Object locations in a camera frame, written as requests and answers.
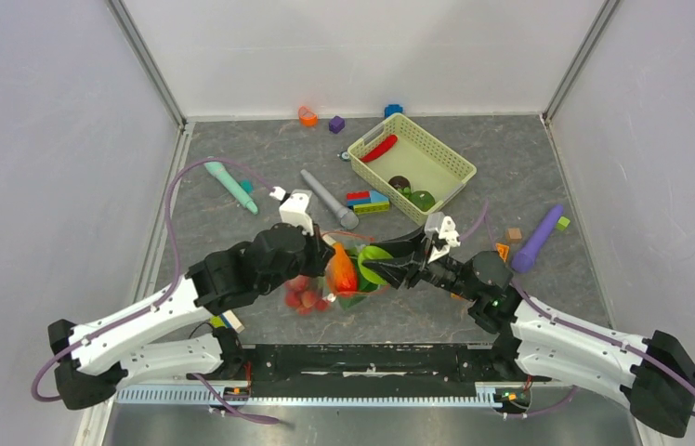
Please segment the red strawberry bunch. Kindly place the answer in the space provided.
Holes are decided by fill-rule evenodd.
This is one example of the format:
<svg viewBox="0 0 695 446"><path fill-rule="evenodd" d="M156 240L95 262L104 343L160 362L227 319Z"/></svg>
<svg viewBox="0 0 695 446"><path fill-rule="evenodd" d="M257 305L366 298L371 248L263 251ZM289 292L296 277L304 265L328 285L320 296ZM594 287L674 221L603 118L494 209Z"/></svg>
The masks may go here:
<svg viewBox="0 0 695 446"><path fill-rule="evenodd" d="M285 305L299 315L324 312L331 306L325 298L323 278L297 276L284 284Z"/></svg>

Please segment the clear zip bag orange zipper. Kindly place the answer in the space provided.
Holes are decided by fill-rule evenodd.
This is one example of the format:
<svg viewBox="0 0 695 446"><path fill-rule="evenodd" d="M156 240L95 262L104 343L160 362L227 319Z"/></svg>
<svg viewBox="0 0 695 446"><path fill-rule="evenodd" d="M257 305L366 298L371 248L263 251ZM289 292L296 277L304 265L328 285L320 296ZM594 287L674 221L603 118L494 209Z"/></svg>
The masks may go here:
<svg viewBox="0 0 695 446"><path fill-rule="evenodd" d="M322 238L335 249L334 257L319 277L299 275L284 284L285 305L299 315L340 307L349 309L389 286L372 282L359 265L371 252L373 237L345 230L331 230Z"/></svg>

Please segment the red orange pepper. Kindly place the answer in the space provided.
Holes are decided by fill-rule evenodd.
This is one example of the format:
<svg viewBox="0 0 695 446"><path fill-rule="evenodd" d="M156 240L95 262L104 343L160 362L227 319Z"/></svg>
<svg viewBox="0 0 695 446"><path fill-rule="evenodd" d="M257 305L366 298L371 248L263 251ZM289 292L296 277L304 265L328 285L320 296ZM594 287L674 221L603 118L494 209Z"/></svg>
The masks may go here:
<svg viewBox="0 0 695 446"><path fill-rule="evenodd" d="M342 243L333 245L334 255L326 268L326 281L331 290L341 294L357 289L358 279Z"/></svg>

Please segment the dark purple plum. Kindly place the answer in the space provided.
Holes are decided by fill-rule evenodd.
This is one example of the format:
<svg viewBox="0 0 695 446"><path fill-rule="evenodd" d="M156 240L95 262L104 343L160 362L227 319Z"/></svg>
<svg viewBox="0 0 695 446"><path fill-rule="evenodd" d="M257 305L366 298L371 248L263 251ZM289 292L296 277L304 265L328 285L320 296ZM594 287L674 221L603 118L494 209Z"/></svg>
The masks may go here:
<svg viewBox="0 0 695 446"><path fill-rule="evenodd" d="M388 181L388 184L398 191L411 190L411 183L404 176L394 176Z"/></svg>

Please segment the red chili pepper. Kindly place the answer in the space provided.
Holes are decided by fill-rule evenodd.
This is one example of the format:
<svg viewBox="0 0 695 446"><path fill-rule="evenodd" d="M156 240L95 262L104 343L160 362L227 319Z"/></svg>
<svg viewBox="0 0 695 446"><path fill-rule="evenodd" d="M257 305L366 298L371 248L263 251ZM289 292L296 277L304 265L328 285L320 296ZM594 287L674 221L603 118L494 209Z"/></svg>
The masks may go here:
<svg viewBox="0 0 695 446"><path fill-rule="evenodd" d="M399 138L397 135L389 135L383 139L377 146L375 146L371 151L361 157L361 161L365 164L377 160L388 151L390 151L398 142Z"/></svg>

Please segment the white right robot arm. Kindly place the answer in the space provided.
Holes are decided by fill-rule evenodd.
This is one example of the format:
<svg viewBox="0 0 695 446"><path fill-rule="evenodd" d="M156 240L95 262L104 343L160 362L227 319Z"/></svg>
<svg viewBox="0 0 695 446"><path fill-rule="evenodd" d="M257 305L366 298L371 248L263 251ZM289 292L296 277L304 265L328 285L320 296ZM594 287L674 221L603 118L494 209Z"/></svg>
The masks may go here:
<svg viewBox="0 0 695 446"><path fill-rule="evenodd" d="M663 435L685 436L695 418L695 362L676 337L626 334L561 312L520 290L496 251L459 261L449 254L457 244L420 228L369 245L358 263L395 289L427 282L469 301L469 316L496 337L490 365L497 376L584 388Z"/></svg>

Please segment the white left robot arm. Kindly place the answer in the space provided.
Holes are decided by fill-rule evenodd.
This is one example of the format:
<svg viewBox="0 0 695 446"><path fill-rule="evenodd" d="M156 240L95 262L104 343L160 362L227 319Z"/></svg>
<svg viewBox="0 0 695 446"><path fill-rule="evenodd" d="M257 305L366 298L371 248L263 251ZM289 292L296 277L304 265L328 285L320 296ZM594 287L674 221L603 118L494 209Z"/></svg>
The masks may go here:
<svg viewBox="0 0 695 446"><path fill-rule="evenodd" d="M333 256L334 248L318 231L307 234L279 223L251 242L206 256L176 282L118 313L85 324L51 323L47 332L58 400L69 410L82 410L142 380L170 374L238 376L245 354L233 329L218 327L181 342L157 340L248 307L298 276L321 277Z"/></svg>

